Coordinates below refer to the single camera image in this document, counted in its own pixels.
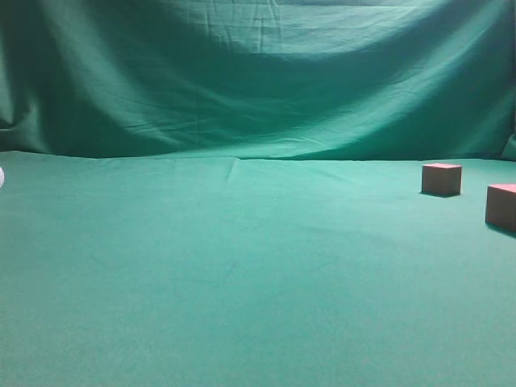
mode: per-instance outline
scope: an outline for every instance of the box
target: box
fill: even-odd
[[[462,165],[425,164],[422,167],[422,188],[425,194],[439,196],[460,195]]]
[[[492,184],[487,187],[485,221],[516,232],[516,184]]]

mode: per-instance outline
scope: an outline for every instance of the brown cube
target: brown cube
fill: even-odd
[[[462,166],[453,164],[425,164],[422,167],[422,189],[425,194],[439,196],[460,195]]]
[[[485,221],[516,232],[516,184],[488,186]]]

